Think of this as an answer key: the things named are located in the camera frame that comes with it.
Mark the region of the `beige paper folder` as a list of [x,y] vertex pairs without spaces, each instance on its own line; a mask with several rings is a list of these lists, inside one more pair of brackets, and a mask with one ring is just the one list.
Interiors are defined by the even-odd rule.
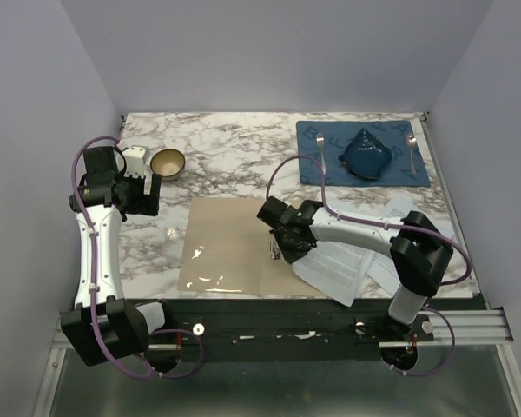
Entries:
[[282,259],[271,257],[262,199],[194,198],[177,289],[199,295],[321,297]]

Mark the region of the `printed white paper sheet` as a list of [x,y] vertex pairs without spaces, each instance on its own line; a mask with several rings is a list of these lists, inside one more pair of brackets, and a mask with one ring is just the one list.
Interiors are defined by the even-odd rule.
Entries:
[[373,258],[373,251],[336,242],[318,242],[292,264],[293,272],[326,297],[351,307]]

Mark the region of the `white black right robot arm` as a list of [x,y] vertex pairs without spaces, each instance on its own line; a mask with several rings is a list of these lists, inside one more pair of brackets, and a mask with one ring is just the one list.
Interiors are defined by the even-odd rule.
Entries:
[[399,288],[382,319],[382,329],[395,341],[413,331],[416,316],[438,292],[453,255],[453,243],[418,211],[386,220],[336,211],[311,200],[296,208],[270,196],[257,218],[268,225],[289,264],[305,258],[320,242],[363,248],[391,259]]

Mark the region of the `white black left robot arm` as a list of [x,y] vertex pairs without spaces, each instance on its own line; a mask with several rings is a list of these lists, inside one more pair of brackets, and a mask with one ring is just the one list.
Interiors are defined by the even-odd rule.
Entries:
[[156,216],[162,179],[145,186],[148,148],[131,145],[85,149],[76,157],[83,175],[74,175],[69,199],[80,232],[80,277],[73,308],[61,315],[61,329],[88,366],[148,350],[150,337],[169,341],[174,320],[159,301],[135,305],[122,290],[119,234],[128,215]]

